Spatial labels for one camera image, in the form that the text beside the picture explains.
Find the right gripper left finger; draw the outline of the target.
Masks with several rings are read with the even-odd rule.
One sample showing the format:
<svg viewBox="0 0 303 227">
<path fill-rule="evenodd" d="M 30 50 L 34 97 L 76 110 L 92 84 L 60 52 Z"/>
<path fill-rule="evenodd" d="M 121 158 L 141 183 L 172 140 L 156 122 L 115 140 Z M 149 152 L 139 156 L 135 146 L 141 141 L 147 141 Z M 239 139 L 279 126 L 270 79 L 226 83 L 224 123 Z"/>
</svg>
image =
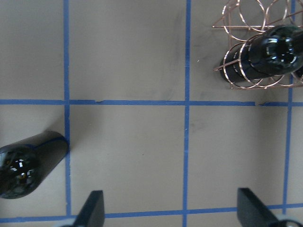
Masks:
<svg viewBox="0 0 303 227">
<path fill-rule="evenodd" d="M 104 194 L 102 190 L 92 191 L 80 213 L 73 222 L 73 227 L 102 227 L 105 222 Z"/>
</svg>

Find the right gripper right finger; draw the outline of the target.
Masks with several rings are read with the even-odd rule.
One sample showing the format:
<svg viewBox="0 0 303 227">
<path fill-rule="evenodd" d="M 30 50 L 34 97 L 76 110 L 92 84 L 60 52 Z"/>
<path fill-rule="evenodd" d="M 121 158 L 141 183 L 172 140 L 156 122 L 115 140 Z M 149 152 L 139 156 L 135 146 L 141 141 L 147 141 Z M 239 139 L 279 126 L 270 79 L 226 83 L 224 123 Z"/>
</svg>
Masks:
<svg viewBox="0 0 303 227">
<path fill-rule="evenodd" d="M 281 222 L 249 188 L 237 189 L 237 218 L 242 227 L 281 227 Z"/>
</svg>

